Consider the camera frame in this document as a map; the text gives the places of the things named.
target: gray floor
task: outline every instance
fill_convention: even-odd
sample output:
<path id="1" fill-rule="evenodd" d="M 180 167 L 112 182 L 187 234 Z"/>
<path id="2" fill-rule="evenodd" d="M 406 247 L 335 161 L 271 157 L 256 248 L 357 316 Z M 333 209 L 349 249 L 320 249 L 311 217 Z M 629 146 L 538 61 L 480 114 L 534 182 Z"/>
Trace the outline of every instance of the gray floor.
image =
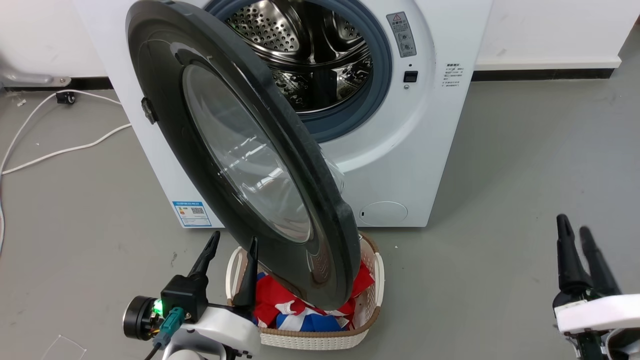
<path id="1" fill-rule="evenodd" d="M 369 230 L 387 270 L 383 312 L 332 359 L 572 359 L 551 308 L 560 212 L 590 225 L 623 290 L 640 292 L 639 45 L 636 28 L 610 80 L 472 84 L 429 226 Z M 45 95 L 0 99 L 1 153 Z M 34 120 L 9 167 L 127 122 L 88 97 Z M 123 310 L 187 272 L 209 231 L 180 228 L 133 131 L 7 175 L 2 195 L 0 358 L 40 359 L 61 334 L 83 359 L 142 359 L 151 345 L 124 337 Z M 211 301 L 224 301 L 235 247 L 224 234 Z"/>

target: white wall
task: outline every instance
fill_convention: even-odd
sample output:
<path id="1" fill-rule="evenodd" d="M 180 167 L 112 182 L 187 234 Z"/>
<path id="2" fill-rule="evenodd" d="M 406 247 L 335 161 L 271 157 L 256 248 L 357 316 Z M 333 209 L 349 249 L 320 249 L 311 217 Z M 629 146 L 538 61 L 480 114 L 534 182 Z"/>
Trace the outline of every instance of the white wall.
<path id="1" fill-rule="evenodd" d="M 640 0 L 494 0 L 477 69 L 617 67 L 639 13 Z M 4 0 L 0 56 L 23 72 L 106 75 L 72 0 Z"/>

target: white cable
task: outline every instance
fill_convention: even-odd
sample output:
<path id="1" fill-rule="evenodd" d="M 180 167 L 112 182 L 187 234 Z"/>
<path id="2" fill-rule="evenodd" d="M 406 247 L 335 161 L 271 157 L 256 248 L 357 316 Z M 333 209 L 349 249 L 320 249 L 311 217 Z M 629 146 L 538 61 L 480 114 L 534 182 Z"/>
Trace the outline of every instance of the white cable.
<path id="1" fill-rule="evenodd" d="M 11 156 L 11 152 L 13 151 L 13 146 L 15 146 L 15 142 L 18 140 L 18 137 L 20 136 L 20 133 L 22 132 L 22 130 L 25 128 L 25 126 L 27 126 L 27 123 L 29 122 L 29 120 L 31 120 L 33 114 L 36 113 L 36 111 L 38 111 L 38 109 L 40 109 L 40 107 L 47 102 L 47 100 L 51 99 L 52 97 L 56 96 L 56 94 L 58 93 L 62 93 L 62 92 L 75 92 L 78 94 L 85 94 L 85 95 L 89 95 L 92 97 L 97 97 L 99 99 L 103 99 L 103 100 L 107 100 L 107 101 L 111 101 L 115 104 L 118 105 L 122 105 L 120 104 L 120 102 L 109 99 L 108 97 L 104 97 L 104 96 L 100 96 L 100 95 L 95 95 L 95 94 L 91 94 L 90 92 L 84 92 L 84 91 L 80 91 L 80 90 L 60 90 L 58 92 L 54 92 L 53 94 L 47 96 L 40 104 L 38 104 L 38 106 L 36 106 L 35 109 L 33 109 L 33 111 L 29 114 L 29 116 L 27 117 L 27 120 L 24 121 L 24 123 L 22 124 L 22 126 L 20 126 L 20 129 L 18 129 L 18 132 L 15 134 L 15 136 L 13 137 L 13 140 L 11 141 L 11 143 L 9 144 L 9 148 L 7 148 L 6 150 L 6 154 L 4 154 L 4 158 L 2 160 L 2 163 L 0 163 L 0 184 L 2 183 L 2 175 L 5 174 L 9 174 L 11 172 L 20 170 L 22 168 L 28 167 L 30 165 L 33 165 L 35 163 L 39 163 L 40 161 L 44 160 L 44 159 L 48 159 L 52 156 L 58 155 L 58 154 L 63 154 L 65 152 L 69 152 L 69 151 L 74 151 L 74 150 L 79 150 L 79 149 L 85 149 L 87 147 L 91 147 L 94 145 L 97 145 L 99 143 L 101 143 L 104 139 L 108 138 L 109 136 L 117 133 L 118 131 L 122 130 L 122 129 L 126 129 L 127 127 L 131 126 L 131 124 L 127 124 L 124 126 L 120 126 L 117 129 L 114 129 L 112 131 L 110 131 L 108 134 L 106 134 L 105 136 L 103 136 L 102 138 L 98 139 L 96 142 L 93 143 L 89 143 L 87 145 L 82 145 L 82 146 L 77 146 L 77 147 L 73 147 L 71 149 L 66 149 L 66 150 L 61 150 L 61 151 L 56 151 L 54 153 L 51 153 L 49 155 L 43 156 L 39 159 L 30 161 L 26 164 L 20 165 L 19 167 L 15 167 L 12 169 L 9 169 L 7 171 L 4 171 L 4 166 L 6 165 L 7 160 L 9 160 L 9 156 Z M 5 228 L 5 220 L 4 220 L 4 211 L 2 209 L 2 197 L 0 195 L 0 254 L 2 254 L 2 246 L 4 243 L 4 228 Z"/>

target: brown basket rim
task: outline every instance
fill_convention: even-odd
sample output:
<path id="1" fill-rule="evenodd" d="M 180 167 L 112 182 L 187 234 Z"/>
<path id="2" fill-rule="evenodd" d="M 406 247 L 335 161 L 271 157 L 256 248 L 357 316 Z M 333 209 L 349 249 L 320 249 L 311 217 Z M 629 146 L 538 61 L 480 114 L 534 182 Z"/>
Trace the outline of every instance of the brown basket rim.
<path id="1" fill-rule="evenodd" d="M 371 249 L 375 254 L 379 254 L 378 246 L 376 243 L 365 233 L 360 231 L 360 235 L 362 238 L 371 246 Z M 228 299 L 227 303 L 230 306 L 233 306 L 231 300 Z M 356 336 L 367 330 L 373 325 L 374 322 L 378 319 L 378 315 L 380 315 L 380 306 L 376 306 L 373 314 L 369 320 L 361 327 L 353 330 L 347 331 L 335 331 L 335 332 L 310 332 L 310 331 L 290 331 L 290 330 L 278 330 L 278 329 L 268 329 L 266 327 L 259 327 L 260 333 L 269 334 L 269 335 L 277 335 L 277 336 L 288 336 L 292 338 L 346 338 L 348 336 Z"/>

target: wicker basket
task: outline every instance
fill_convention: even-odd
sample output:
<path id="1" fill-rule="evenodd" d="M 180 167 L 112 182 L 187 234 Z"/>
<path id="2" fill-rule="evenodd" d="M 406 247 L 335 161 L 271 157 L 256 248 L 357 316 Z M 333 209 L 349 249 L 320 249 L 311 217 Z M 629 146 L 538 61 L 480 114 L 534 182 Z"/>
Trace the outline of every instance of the wicker basket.
<path id="1" fill-rule="evenodd" d="M 356 300 L 353 317 L 355 329 L 340 332 L 299 332 L 260 328 L 262 344 L 298 350 L 342 350 L 358 345 L 378 318 L 385 291 L 385 267 L 376 244 L 366 235 L 360 235 L 360 253 L 374 286 L 365 290 Z M 237 248 L 227 267 L 227 302 L 237 293 L 246 268 L 246 252 Z"/>

